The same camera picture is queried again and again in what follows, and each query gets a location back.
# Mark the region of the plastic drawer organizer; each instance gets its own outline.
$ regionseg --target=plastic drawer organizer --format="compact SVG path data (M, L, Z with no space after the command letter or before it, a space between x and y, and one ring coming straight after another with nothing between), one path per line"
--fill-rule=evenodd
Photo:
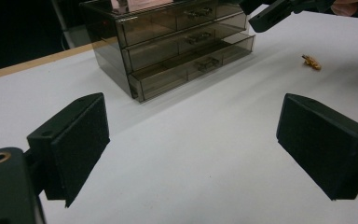
M98 64L139 102L252 52L247 18L227 0L99 0L81 7Z

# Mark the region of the white table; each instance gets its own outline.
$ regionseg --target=white table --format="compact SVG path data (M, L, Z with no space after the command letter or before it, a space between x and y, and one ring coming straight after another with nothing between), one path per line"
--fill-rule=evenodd
M0 147L28 149L29 133L94 92L111 143L69 209L40 195L50 224L358 223L358 197L331 202L275 136L287 92L358 121L358 19L293 15L252 55L141 105L92 50L0 77Z

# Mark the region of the white tabletop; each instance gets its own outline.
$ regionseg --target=white tabletop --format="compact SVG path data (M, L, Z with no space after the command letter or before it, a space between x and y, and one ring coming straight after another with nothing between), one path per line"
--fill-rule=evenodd
M252 55L141 105L92 51L0 77L0 147L28 149L29 133L94 92L111 143L70 208L40 195L50 224L358 223L358 197L331 202L275 136L287 92L358 121L358 19L293 15Z

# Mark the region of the drawer handle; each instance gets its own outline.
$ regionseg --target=drawer handle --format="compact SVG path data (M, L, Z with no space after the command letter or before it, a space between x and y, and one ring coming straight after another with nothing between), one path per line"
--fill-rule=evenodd
M201 72L207 72L212 70L212 68L219 66L219 60L209 57L206 61L202 63L196 63L197 69Z
M212 35L211 33L204 32L204 33L201 33L201 34L186 36L185 40L186 40L187 43L189 43L191 45L196 45L199 42L207 40L211 35Z
M191 20L195 20L198 17L206 17L208 15L211 15L213 12L213 9L211 9L210 7L204 7L201 10L195 11L185 11L185 14L187 15L187 17Z

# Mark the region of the small orange object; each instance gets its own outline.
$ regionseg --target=small orange object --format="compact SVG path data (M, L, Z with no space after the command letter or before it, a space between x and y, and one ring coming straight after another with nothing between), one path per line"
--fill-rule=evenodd
M304 64L306 64L318 71L322 69L322 66L314 58L310 57L309 55L305 55L305 54L303 54L302 57L305 59Z

